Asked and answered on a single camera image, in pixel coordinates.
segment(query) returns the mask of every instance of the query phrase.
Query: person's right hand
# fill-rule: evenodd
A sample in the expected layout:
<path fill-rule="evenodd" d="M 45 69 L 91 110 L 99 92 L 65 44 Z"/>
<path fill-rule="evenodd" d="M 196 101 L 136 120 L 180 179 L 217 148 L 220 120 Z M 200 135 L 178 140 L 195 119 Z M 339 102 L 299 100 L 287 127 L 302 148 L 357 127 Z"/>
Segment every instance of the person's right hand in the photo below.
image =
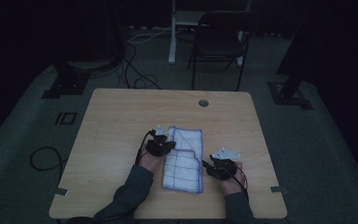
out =
<path fill-rule="evenodd" d="M 242 163 L 241 162 L 235 161 L 235 165 L 242 170 Z M 241 170 L 237 170 L 237 173 L 234 176 L 244 186 L 246 179 L 245 179 L 245 176 L 243 176 Z M 223 193 L 225 195 L 242 192 L 242 187 L 232 177 L 230 179 L 227 179 L 227 180 L 221 180 L 220 185 L 221 185 Z"/>

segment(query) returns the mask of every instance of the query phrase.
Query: cable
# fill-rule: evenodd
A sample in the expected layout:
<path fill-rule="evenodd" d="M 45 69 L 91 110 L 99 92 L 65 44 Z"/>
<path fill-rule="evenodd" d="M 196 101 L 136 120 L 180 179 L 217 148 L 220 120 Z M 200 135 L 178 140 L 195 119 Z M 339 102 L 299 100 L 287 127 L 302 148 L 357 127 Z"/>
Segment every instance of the cable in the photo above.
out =
<path fill-rule="evenodd" d="M 121 61 L 120 63 L 120 68 L 121 68 L 121 72 L 119 73 L 118 70 L 116 71 L 116 75 L 118 77 L 118 83 L 116 85 L 116 89 L 118 88 L 118 86 L 120 85 L 121 82 L 121 77 L 123 76 L 123 72 L 124 72 L 124 68 L 123 68 L 123 62 Z"/>
<path fill-rule="evenodd" d="M 37 167 L 35 164 L 34 164 L 34 155 L 37 153 L 37 152 L 40 152 L 42 150 L 53 150 L 55 152 L 55 154 L 57 155 L 57 158 L 58 158 L 58 161 L 59 163 L 54 165 L 54 166 L 50 166 L 50 167 L 47 167 L 47 168 L 40 168 L 40 167 Z M 62 178 L 62 174 L 63 174 L 63 164 L 65 162 L 67 162 L 68 159 L 65 159 L 65 160 L 62 160 L 62 157 L 60 155 L 60 152 L 54 148 L 54 147 L 40 147 L 39 149 L 37 149 L 36 151 L 34 151 L 31 156 L 30 156 L 30 164 L 31 166 L 36 169 L 37 171 L 41 171 L 41 172 L 45 172 L 45 171 L 50 171 L 50 170 L 53 170 L 57 167 L 60 167 L 60 175 L 59 175 L 59 179 L 58 179 L 58 183 L 60 184 L 60 180 Z"/>
<path fill-rule="evenodd" d="M 237 177 L 235 177 L 234 175 L 232 175 L 225 167 L 221 167 L 223 170 L 225 170 L 228 174 L 231 175 L 231 177 L 240 185 L 243 194 L 245 195 L 246 200 L 249 202 L 249 195 L 248 195 L 248 181 L 246 178 L 245 173 L 243 172 L 243 170 L 241 170 L 240 168 L 237 167 L 238 170 L 240 170 L 243 173 L 243 176 L 245 177 L 245 183 L 246 183 L 246 188 L 245 186 L 237 179 Z"/>
<path fill-rule="evenodd" d="M 159 90 L 161 90 L 161 87 L 157 84 L 158 79 L 157 79 L 155 76 L 153 76 L 153 75 L 143 75 L 143 74 L 141 74 L 141 73 L 131 64 L 132 60 L 134 59 L 134 57 L 135 57 L 135 55 L 136 55 L 136 47 L 133 46 L 133 45 L 130 44 L 130 43 L 128 43 L 128 45 L 133 48 L 134 53 L 132 54 L 132 56 L 131 56 L 131 58 L 130 58 L 129 60 L 127 60 L 125 57 L 123 57 L 123 60 L 127 63 L 127 65 L 126 65 L 126 68 L 125 68 L 125 70 L 124 70 L 124 78 L 122 78 L 122 79 L 123 79 L 123 82 L 127 85 L 127 88 L 128 88 L 128 89 L 141 89 L 141 88 L 138 87 L 138 85 L 137 85 L 136 83 L 138 83 L 138 82 L 139 82 L 140 80 L 142 80 L 142 79 L 145 79 L 145 80 L 147 80 L 148 82 L 150 82 L 151 85 L 146 86 L 146 85 L 145 85 L 145 81 L 142 80 L 142 81 L 144 82 L 144 87 L 143 87 L 142 89 L 146 89 L 146 88 L 148 88 L 148 87 L 155 86 L 155 87 L 157 87 Z M 129 82 L 129 80 L 128 80 L 128 70 L 129 70 L 130 67 L 132 68 L 133 71 L 135 71 L 136 74 L 138 74 L 138 76 L 140 76 L 139 78 L 137 78 L 137 79 L 135 80 L 135 82 L 133 83 L 133 85 L 131 85 L 130 82 Z"/>
<path fill-rule="evenodd" d="M 143 43 L 146 43 L 147 41 L 159 36 L 159 35 L 163 35 L 166 31 L 168 31 L 170 29 L 170 27 L 168 27 L 167 29 L 163 30 L 162 32 L 160 33 L 157 33 L 157 34 L 141 34 L 141 35 L 136 35 L 135 37 L 133 38 L 130 38 L 129 40 L 127 40 L 127 43 L 130 43 L 130 44 L 143 44 Z M 146 40 L 143 40 L 143 41 L 139 41 L 139 42 L 134 42 L 132 41 L 133 39 L 135 38 L 138 38 L 140 36 L 149 36 L 149 35 L 152 35 L 150 36 L 149 38 L 147 38 Z"/>
<path fill-rule="evenodd" d="M 146 153 L 148 153 L 149 151 L 146 151 L 146 153 L 144 153 L 142 156 L 141 156 L 141 153 L 142 153 L 142 148 L 144 147 L 144 144 L 145 144 L 145 140 L 146 140 L 146 137 L 148 135 L 150 135 L 151 131 L 147 132 L 145 134 L 145 137 L 144 139 L 142 140 L 142 143 L 141 145 L 139 146 L 139 149 L 138 149 L 138 154 L 136 155 L 136 159 L 135 159 L 135 164 L 137 165 L 139 163 L 139 161 L 141 160 L 141 158 L 146 155 Z"/>

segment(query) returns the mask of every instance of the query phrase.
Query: hand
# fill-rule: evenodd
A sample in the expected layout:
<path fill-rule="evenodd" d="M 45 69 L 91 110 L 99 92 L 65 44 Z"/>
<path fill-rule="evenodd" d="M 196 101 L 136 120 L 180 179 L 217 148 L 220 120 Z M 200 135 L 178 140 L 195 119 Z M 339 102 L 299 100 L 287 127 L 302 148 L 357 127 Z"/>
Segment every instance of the hand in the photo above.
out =
<path fill-rule="evenodd" d="M 242 170 L 241 162 L 235 161 L 235 165 Z M 241 170 L 237 170 L 237 173 L 234 176 L 244 186 L 246 178 L 243 176 Z M 230 179 L 220 181 L 220 185 L 225 195 L 242 192 L 242 187 L 232 177 Z"/>
<path fill-rule="evenodd" d="M 166 156 L 155 157 L 145 149 L 145 146 L 142 148 L 141 156 L 143 157 L 139 160 L 138 165 L 149 170 L 153 174 L 158 170 L 161 164 L 164 162 Z"/>

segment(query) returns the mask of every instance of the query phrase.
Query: dark wall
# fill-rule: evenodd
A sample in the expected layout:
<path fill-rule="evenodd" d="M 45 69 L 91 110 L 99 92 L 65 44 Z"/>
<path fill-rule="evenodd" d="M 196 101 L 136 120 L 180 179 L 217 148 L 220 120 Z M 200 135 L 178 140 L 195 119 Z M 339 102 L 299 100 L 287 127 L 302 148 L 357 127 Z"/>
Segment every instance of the dark wall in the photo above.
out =
<path fill-rule="evenodd" d="M 177 10 L 207 11 L 245 9 L 249 0 L 176 0 Z M 260 13 L 261 28 L 268 34 L 292 36 L 311 0 L 253 0 L 251 10 Z M 128 0 L 122 2 L 128 25 L 171 26 L 172 0 Z"/>
<path fill-rule="evenodd" d="M 358 1 L 315 0 L 278 73 L 318 87 L 358 162 Z"/>
<path fill-rule="evenodd" d="M 116 3 L 0 0 L 0 125 L 47 66 L 121 53 Z"/>

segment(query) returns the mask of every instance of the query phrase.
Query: white cloth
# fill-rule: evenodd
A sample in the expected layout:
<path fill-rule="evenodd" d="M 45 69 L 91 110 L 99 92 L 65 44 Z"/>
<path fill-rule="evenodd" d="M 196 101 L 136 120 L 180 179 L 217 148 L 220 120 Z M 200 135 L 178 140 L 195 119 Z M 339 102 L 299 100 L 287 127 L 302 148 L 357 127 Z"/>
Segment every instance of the white cloth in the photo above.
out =
<path fill-rule="evenodd" d="M 162 187 L 202 193 L 202 131 L 171 127 L 168 133 L 168 141 L 176 146 L 167 155 Z"/>

